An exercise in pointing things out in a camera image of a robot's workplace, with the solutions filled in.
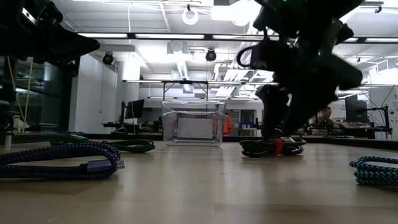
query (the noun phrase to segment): glass wall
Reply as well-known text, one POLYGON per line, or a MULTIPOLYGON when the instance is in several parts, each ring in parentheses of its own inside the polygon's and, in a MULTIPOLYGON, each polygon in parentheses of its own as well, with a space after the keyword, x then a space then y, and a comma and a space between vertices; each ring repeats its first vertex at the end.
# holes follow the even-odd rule
POLYGON ((67 131, 72 76, 49 63, 32 62, 32 58, 11 59, 10 64, 1 58, 0 75, 8 82, 11 81, 10 66, 18 99, 11 104, 11 110, 20 117, 19 131, 23 125, 26 133, 67 131))

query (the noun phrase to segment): computer monitor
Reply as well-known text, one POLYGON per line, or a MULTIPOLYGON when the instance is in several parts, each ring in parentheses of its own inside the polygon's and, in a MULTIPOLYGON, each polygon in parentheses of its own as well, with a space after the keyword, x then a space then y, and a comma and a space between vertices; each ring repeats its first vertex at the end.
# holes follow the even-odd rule
POLYGON ((346 99, 346 119, 349 122, 367 123, 368 107, 366 102, 360 100, 346 99))
POLYGON ((142 116, 142 110, 144 109, 145 100, 136 100, 129 102, 126 106, 126 119, 140 118, 142 116))

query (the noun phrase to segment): usb connector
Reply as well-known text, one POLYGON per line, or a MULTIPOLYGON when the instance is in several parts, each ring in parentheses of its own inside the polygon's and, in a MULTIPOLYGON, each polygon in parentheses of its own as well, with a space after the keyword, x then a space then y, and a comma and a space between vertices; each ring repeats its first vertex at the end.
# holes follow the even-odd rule
MULTIPOLYGON (((118 169, 124 169, 125 164, 124 161, 117 161, 118 169)), ((94 173, 104 170, 111 169, 111 162, 107 159, 99 160, 99 161, 89 161, 86 164, 81 164, 80 166, 87 166, 87 173, 94 173)))
POLYGON ((124 161, 118 161, 118 169, 124 169, 126 168, 125 162, 124 161))

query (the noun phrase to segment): wooden table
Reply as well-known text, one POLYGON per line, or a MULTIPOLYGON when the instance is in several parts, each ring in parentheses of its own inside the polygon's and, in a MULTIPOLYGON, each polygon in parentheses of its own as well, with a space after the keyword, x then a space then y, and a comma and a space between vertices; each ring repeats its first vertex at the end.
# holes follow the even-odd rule
MULTIPOLYGON (((47 144, 13 145, 14 150, 47 144)), ((357 185, 349 161, 394 152, 307 144, 302 156, 250 159, 238 143, 123 153, 101 181, 0 180, 8 223, 397 223, 393 189, 357 185)), ((39 162, 65 166, 86 159, 39 162)))

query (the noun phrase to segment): transparent container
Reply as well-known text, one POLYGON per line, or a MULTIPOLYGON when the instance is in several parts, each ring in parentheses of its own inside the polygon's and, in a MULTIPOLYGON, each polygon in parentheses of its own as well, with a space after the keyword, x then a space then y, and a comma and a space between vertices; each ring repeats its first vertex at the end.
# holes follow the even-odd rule
POLYGON ((167 145, 219 146, 223 142, 225 103, 163 101, 163 136, 167 145))

